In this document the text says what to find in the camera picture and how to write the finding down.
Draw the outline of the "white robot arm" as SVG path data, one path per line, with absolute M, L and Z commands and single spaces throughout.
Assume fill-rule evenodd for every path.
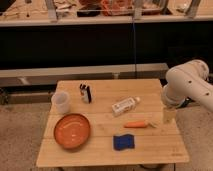
M 207 82 L 209 67 L 202 60 L 191 60 L 170 68 L 166 72 L 167 84 L 163 87 L 161 100 L 163 123 L 171 123 L 176 109 L 190 98 L 213 112 L 213 85 Z

